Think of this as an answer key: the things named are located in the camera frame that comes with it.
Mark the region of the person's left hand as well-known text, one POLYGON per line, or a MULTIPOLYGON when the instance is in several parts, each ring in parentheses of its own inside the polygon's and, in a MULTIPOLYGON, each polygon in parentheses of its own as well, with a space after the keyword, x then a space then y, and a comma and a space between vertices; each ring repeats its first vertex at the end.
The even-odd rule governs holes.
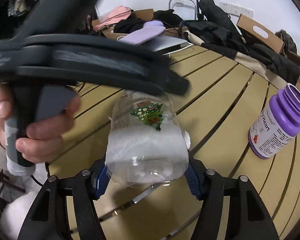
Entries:
MULTIPOLYGON (((79 110, 79 96, 71 99, 62 114, 27 126, 26 137, 15 142, 23 158, 32 163, 52 161, 63 144, 62 134, 74 126, 74 114, 79 110)), ((13 96, 6 84, 0 84, 0 146, 6 146, 5 121, 13 113, 13 96)))

